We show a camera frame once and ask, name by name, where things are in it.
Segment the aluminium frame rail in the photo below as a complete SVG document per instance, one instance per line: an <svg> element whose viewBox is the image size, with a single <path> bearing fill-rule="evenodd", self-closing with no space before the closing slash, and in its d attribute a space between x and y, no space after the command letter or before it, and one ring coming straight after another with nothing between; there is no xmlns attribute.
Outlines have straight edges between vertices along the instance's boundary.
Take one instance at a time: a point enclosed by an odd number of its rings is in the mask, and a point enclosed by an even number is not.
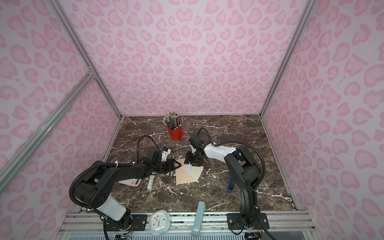
<svg viewBox="0 0 384 240"><path fill-rule="evenodd" d="M269 232L278 240L317 240L314 223L306 211L266 211ZM192 240L195 213L170 212L171 227L161 235L150 232L149 221L141 221L143 231L126 231L128 240ZM226 212L205 212L200 240L244 240L252 230L229 230ZM56 237L58 240L103 240L103 223L94 213L68 214Z"/></svg>

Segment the pink calculator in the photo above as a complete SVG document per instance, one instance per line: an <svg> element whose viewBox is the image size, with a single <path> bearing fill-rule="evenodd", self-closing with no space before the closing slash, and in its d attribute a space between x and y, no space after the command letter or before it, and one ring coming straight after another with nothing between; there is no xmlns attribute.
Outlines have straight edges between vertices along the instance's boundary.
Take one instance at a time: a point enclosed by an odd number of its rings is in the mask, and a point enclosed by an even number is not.
<svg viewBox="0 0 384 240"><path fill-rule="evenodd" d="M130 187L138 187L141 181L142 181L141 179L129 179L129 180L119 181L119 183L126 186L130 186Z"/></svg>

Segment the white letter paper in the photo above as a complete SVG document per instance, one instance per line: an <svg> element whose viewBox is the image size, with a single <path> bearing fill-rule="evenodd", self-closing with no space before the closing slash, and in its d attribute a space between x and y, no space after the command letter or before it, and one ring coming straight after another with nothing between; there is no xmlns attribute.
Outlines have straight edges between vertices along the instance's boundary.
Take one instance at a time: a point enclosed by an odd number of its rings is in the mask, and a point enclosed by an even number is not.
<svg viewBox="0 0 384 240"><path fill-rule="evenodd" d="M187 167L186 167L186 173L189 174L190 176L192 176L192 165L191 164L188 164Z"/></svg>

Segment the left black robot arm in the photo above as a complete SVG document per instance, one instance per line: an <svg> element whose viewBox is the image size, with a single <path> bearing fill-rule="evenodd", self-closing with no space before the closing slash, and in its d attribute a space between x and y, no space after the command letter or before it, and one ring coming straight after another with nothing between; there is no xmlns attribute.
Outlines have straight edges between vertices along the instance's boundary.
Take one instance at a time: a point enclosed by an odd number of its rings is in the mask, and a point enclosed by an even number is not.
<svg viewBox="0 0 384 240"><path fill-rule="evenodd" d="M93 210L103 220L104 229L133 230L136 224L131 211L120 204L111 191L115 183L145 179L152 173L166 174L182 165L174 159L162 160L162 149L151 148L141 161L129 164L94 162L81 172L69 188L69 197L76 205Z"/></svg>

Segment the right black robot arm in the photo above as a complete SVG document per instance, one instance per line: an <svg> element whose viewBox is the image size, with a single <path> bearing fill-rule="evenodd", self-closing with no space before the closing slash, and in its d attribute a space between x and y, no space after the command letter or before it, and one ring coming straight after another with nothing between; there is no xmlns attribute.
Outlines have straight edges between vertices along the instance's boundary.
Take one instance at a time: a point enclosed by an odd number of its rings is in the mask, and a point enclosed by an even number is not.
<svg viewBox="0 0 384 240"><path fill-rule="evenodd" d="M225 163L230 172L227 187L240 188L241 207L238 214L227 214L228 228L234 232L248 230L267 231L270 226L266 214L258 206L257 188L266 175L266 163L262 155L250 144L238 140L212 144L203 141L199 135L189 139L194 152L187 152L185 163L201 167L205 159L215 159Z"/></svg>

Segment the blue stapler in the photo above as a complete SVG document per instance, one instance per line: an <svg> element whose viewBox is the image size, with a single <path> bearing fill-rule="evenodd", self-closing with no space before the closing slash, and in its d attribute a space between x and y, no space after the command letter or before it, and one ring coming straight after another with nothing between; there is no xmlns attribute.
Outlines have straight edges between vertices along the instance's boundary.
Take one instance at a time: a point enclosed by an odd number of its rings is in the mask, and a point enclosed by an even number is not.
<svg viewBox="0 0 384 240"><path fill-rule="evenodd" d="M232 176L230 176L229 182L228 182L228 185L227 185L227 192L228 193L233 193L234 192L234 187L235 187L235 183L232 181Z"/></svg>

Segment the coloured pencils bunch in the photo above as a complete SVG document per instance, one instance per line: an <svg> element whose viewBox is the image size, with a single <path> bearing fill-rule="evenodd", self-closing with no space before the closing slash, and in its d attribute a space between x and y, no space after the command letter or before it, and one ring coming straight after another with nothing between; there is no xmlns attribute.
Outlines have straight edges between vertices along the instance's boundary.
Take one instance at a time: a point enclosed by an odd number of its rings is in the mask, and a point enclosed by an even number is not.
<svg viewBox="0 0 384 240"><path fill-rule="evenodd" d="M175 112L168 113L166 116L164 116L163 123L170 130L178 130L182 126L179 115Z"/></svg>

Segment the red pencil cup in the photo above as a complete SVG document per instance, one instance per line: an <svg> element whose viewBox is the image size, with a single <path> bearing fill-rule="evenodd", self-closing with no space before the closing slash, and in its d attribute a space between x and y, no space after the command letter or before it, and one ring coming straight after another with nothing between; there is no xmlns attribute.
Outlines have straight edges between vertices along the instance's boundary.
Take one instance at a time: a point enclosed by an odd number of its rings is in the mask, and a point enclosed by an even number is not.
<svg viewBox="0 0 384 240"><path fill-rule="evenodd" d="M170 134L170 137L172 140L175 140L175 141L178 141L178 140L181 140L182 137L183 137L183 126L180 126L174 130L172 130L171 128L167 127L168 129L168 132Z"/></svg>

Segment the pink envelope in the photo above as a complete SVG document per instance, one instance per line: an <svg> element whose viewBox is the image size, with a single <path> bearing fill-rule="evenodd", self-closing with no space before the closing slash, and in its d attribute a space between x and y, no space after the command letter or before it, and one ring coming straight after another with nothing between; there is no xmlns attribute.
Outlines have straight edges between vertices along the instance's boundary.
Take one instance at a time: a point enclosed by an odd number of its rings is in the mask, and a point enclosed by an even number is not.
<svg viewBox="0 0 384 240"><path fill-rule="evenodd" d="M197 182L203 172L204 167L192 167L192 176L186 173L187 165L184 164L185 159L177 160L182 166L176 170L176 185Z"/></svg>

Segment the white alarm clock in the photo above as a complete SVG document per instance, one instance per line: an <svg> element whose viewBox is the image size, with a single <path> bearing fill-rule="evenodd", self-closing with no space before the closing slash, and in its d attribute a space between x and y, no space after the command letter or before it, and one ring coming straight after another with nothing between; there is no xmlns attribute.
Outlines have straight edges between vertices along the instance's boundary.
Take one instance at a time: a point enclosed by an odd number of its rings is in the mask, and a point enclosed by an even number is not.
<svg viewBox="0 0 384 240"><path fill-rule="evenodd" d="M171 227L171 218L165 210L159 210L149 217L150 232L154 236L165 234Z"/></svg>

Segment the white glue stick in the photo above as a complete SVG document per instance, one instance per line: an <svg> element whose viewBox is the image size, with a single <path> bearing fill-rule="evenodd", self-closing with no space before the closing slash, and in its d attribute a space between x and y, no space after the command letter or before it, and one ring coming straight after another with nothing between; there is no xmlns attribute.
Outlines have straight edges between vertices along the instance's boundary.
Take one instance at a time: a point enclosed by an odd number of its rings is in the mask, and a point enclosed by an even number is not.
<svg viewBox="0 0 384 240"><path fill-rule="evenodd" d="M154 184L154 180L155 180L155 175L151 175L151 176L149 177L148 185L147 185L147 190L148 190L148 191L152 191L152 189L153 189L153 184Z"/></svg>

